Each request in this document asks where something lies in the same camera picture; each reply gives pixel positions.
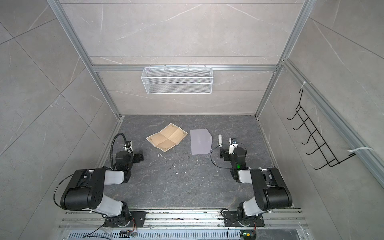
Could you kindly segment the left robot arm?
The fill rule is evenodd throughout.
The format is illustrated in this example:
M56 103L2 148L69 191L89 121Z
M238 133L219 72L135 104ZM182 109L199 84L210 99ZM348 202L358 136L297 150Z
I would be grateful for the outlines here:
M128 204L104 194L105 186L126 184L132 176L134 164L144 160L143 151L133 154L120 151L113 167L76 170L64 190L59 207L67 211L88 211L106 218L105 226L126 227L134 217Z

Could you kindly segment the beige letter paper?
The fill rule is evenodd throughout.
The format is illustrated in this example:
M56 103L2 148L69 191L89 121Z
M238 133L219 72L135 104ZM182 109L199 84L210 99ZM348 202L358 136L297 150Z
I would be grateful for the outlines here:
M155 147L163 152L167 152L177 146L188 133L180 127L170 123L160 132L148 136L146 139Z

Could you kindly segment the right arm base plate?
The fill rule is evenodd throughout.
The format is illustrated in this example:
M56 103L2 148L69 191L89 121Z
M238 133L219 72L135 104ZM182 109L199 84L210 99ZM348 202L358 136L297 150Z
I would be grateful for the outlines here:
M224 219L225 227L264 227L262 215L252 217L240 217L237 211L221 210L221 216Z

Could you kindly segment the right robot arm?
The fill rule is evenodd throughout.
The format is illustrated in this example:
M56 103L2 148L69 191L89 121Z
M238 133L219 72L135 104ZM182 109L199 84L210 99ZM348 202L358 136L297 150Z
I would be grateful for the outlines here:
M292 206L292 195L277 168L251 169L246 165L247 150L234 144L228 144L228 146L224 148L223 145L219 145L219 158L230 162L229 170L236 182L252 185L254 192L250 200L239 204L238 221Z

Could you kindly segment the grey purple envelope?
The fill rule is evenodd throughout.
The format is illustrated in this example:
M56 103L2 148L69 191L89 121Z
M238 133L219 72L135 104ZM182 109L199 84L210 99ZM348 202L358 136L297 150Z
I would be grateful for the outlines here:
M207 129L190 130L192 155L205 155L211 152L213 137Z

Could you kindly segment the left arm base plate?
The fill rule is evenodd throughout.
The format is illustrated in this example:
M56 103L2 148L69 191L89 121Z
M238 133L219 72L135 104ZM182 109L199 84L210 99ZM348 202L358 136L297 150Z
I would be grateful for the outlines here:
M145 211L134 211L129 214L122 214L116 217L107 217L103 227L111 228L142 228L146 219L147 212Z

